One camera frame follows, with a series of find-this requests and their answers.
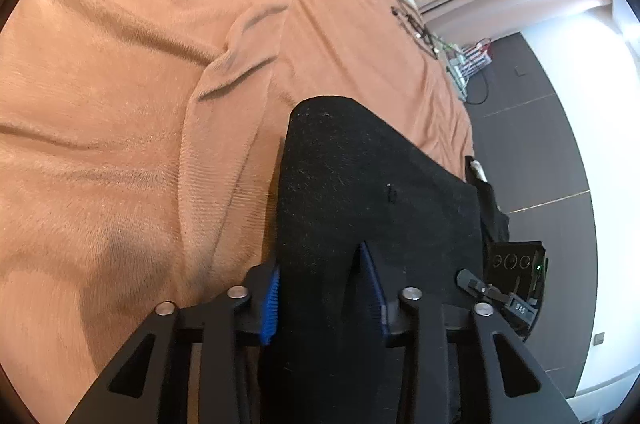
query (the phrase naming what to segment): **dark floor tile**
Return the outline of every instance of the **dark floor tile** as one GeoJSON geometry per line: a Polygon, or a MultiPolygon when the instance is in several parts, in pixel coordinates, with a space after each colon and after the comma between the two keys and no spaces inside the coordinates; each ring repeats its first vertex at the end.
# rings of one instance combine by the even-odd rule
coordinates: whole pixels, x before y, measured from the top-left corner
{"type": "Polygon", "coordinates": [[[588,189],[556,96],[472,121],[474,150],[506,213],[588,189]]]}
{"type": "Polygon", "coordinates": [[[584,363],[581,362],[579,364],[572,364],[571,366],[551,370],[550,372],[546,372],[546,374],[562,392],[562,395],[564,395],[565,398],[569,398],[575,395],[575,390],[578,387],[583,370],[584,363]]]}
{"type": "Polygon", "coordinates": [[[564,368],[553,378],[563,391],[575,392],[582,374],[577,365],[586,360],[591,345],[596,305],[591,196],[514,213],[510,219],[511,241],[541,240],[549,258],[544,303],[527,347],[545,370],[564,368]]]}
{"type": "Polygon", "coordinates": [[[481,101],[489,87],[484,104],[468,105],[471,119],[481,118],[524,102],[555,93],[540,62],[521,34],[514,34],[492,43],[493,62],[472,77],[468,100],[481,101]]]}

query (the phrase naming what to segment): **bed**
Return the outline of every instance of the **bed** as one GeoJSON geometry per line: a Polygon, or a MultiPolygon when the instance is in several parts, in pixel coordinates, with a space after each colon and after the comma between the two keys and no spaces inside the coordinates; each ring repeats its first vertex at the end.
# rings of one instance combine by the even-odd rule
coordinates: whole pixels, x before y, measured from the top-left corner
{"type": "Polygon", "coordinates": [[[21,0],[0,34],[0,363],[62,424],[157,302],[274,238],[293,107],[353,97],[460,178],[470,124],[398,0],[21,0]]]}

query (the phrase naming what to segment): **triangular cutout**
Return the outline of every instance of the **triangular cutout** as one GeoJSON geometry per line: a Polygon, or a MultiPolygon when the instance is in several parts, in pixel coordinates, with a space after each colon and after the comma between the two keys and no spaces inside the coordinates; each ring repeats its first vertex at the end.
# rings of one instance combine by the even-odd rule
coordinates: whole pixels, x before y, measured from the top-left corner
{"type": "Polygon", "coordinates": [[[522,358],[501,335],[494,335],[495,350],[498,353],[502,384],[507,397],[519,397],[540,390],[540,382],[531,373],[522,358]]]}
{"type": "Polygon", "coordinates": [[[156,336],[153,334],[142,340],[109,384],[109,391],[136,399],[142,396],[155,341],[156,336]]]}

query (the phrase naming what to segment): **camera lens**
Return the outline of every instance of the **camera lens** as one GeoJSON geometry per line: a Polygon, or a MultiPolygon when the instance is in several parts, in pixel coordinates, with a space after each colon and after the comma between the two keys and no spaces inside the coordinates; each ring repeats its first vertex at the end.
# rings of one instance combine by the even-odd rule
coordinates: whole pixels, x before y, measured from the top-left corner
{"type": "Polygon", "coordinates": [[[507,254],[507,257],[504,259],[504,268],[505,269],[513,269],[518,264],[518,257],[515,254],[507,254]]]}

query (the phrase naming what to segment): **silver screw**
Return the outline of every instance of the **silver screw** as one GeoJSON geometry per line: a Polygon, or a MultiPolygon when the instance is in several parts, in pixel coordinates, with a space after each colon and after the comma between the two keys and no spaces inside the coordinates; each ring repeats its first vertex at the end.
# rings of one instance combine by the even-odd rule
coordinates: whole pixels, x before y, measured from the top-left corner
{"type": "Polygon", "coordinates": [[[175,311],[175,305],[171,301],[163,301],[162,303],[156,305],[156,314],[159,316],[168,316],[169,314],[173,314],[175,311]]]}
{"type": "Polygon", "coordinates": [[[236,285],[235,287],[231,287],[228,291],[226,291],[226,295],[231,299],[246,298],[249,295],[249,289],[247,287],[243,287],[242,285],[236,285]]]}
{"type": "Polygon", "coordinates": [[[415,301],[422,297],[422,291],[416,287],[405,287],[402,289],[402,297],[415,301]]]}
{"type": "Polygon", "coordinates": [[[476,311],[476,314],[484,317],[490,316],[494,313],[494,308],[489,305],[489,303],[477,303],[474,310],[476,311]]]}

